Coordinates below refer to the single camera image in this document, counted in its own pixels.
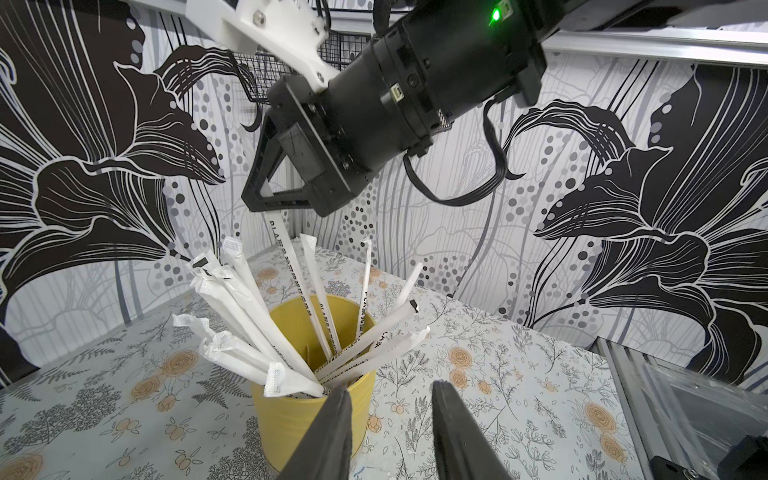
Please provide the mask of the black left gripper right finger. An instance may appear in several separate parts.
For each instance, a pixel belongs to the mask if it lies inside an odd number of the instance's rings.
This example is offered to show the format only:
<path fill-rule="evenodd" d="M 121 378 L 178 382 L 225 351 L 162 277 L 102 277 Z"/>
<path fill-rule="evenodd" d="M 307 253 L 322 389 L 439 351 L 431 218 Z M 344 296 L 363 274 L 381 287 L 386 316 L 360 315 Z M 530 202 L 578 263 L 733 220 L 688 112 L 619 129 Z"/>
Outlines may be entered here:
<path fill-rule="evenodd" d="M 453 384 L 432 384 L 432 412 L 439 479 L 511 479 Z"/>

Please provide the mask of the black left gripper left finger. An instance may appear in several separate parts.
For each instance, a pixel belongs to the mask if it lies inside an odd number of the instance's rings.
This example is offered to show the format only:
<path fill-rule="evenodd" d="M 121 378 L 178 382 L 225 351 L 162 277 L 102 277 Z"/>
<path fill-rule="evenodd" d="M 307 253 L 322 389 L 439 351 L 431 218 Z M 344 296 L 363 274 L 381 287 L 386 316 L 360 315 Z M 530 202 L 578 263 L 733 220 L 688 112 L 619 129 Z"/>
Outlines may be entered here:
<path fill-rule="evenodd" d="M 278 479 L 348 479 L 353 447 L 352 401 L 345 387 L 325 400 Z"/>

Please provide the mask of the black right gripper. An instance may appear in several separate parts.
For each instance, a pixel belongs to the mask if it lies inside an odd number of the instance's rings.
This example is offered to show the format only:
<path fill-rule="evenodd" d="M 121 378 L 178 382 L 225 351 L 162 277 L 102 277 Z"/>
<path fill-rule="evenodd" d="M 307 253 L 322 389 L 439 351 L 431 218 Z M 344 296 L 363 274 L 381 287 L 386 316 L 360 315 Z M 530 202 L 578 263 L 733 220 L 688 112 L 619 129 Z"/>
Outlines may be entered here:
<path fill-rule="evenodd" d="M 351 141 L 332 122 L 321 96 L 300 75 L 285 75 L 267 93 L 253 166 L 241 198 L 252 212 L 338 211 L 370 184 L 384 161 L 355 156 Z M 285 161 L 303 184 L 268 194 L 269 181 Z"/>

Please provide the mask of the yellow plastic cup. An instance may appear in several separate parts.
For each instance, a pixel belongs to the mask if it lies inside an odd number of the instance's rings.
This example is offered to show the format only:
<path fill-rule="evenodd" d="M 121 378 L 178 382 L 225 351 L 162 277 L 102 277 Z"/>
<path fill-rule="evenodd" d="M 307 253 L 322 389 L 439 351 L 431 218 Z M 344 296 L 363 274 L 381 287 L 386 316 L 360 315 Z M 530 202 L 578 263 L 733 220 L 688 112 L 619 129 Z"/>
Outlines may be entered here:
<path fill-rule="evenodd" d="M 349 346 L 354 340 L 359 306 L 333 295 L 328 296 L 327 301 L 341 346 Z M 266 394 L 263 386 L 252 383 L 262 450 L 272 469 L 280 472 L 328 395 L 314 376 L 314 370 L 320 368 L 326 356 L 301 297 L 275 307 L 270 315 L 310 370 L 309 373 L 297 373 L 288 367 L 279 367 L 276 375 L 268 374 Z M 370 372 L 347 387 L 352 403 L 353 459 L 366 436 L 375 379 L 376 373 Z"/>

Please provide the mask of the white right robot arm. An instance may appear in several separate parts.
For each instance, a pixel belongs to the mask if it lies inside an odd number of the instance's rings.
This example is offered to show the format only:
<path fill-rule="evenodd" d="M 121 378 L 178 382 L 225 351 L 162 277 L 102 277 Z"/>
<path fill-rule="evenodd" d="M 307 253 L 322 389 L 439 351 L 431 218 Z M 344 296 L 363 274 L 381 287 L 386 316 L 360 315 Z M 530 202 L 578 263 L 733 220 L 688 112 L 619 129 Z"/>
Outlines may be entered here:
<path fill-rule="evenodd" d="M 538 100 L 556 31 L 648 31 L 763 21 L 763 1 L 413 1 L 396 22 L 374 5 L 376 35 L 336 76 L 292 72 L 268 91 L 242 198 L 253 212 L 327 216 L 392 158 L 425 155 L 474 107 Z"/>

